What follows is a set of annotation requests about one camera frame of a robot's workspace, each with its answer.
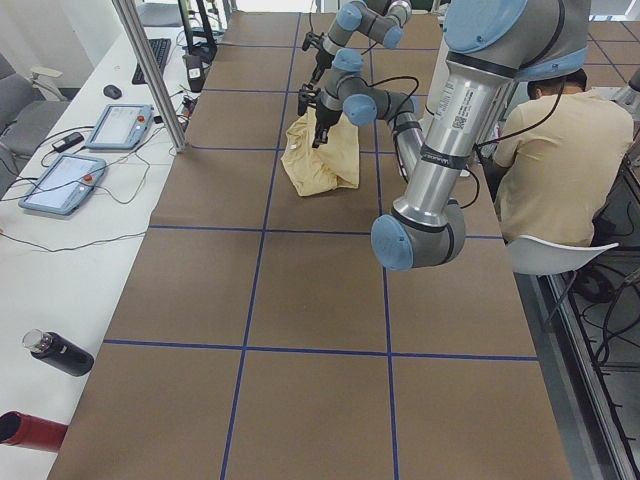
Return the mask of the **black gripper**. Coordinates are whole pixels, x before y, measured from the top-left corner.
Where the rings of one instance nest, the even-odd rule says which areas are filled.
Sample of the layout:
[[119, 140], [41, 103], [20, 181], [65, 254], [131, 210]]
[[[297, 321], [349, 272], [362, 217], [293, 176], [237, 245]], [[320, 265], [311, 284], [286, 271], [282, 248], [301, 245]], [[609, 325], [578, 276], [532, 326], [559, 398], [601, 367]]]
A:
[[308, 31], [302, 43], [302, 50], [309, 51], [311, 48], [315, 48], [317, 50], [316, 59], [324, 58], [327, 56], [327, 51], [324, 46], [325, 39], [326, 35], [324, 32], [317, 34]]
[[297, 115], [303, 116], [309, 108], [318, 110], [317, 124], [312, 142], [313, 148], [319, 148], [328, 143], [328, 135], [332, 121], [330, 109], [330, 96], [325, 89], [315, 88], [325, 71], [329, 68], [329, 62], [325, 58], [316, 58], [316, 66], [311, 74], [309, 84], [302, 85], [297, 96]]

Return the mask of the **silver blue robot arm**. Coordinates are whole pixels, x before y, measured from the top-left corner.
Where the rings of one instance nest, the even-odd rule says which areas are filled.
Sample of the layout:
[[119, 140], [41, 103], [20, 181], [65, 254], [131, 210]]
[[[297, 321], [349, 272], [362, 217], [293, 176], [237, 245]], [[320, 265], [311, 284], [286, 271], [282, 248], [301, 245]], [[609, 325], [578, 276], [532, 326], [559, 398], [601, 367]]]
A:
[[409, 1], [349, 1], [336, 13], [327, 33], [310, 30], [304, 38], [302, 50], [317, 49], [316, 66], [308, 82], [316, 86], [326, 70], [331, 68], [340, 49], [346, 48], [354, 33], [360, 33], [395, 49], [403, 36], [403, 28], [410, 20], [412, 6]]
[[377, 218], [371, 244], [387, 269], [406, 271], [454, 259], [466, 238], [452, 191], [499, 89], [516, 80], [569, 74], [586, 58], [587, 1], [454, 1], [443, 38], [448, 76], [428, 128], [407, 94], [378, 89], [361, 75], [362, 54], [348, 45], [361, 33], [385, 48], [399, 44], [411, 16], [406, 1], [351, 1], [327, 33], [308, 34], [316, 67], [299, 92], [299, 110], [313, 107], [313, 142], [323, 145], [341, 117], [356, 126], [384, 121], [395, 139], [408, 185]]

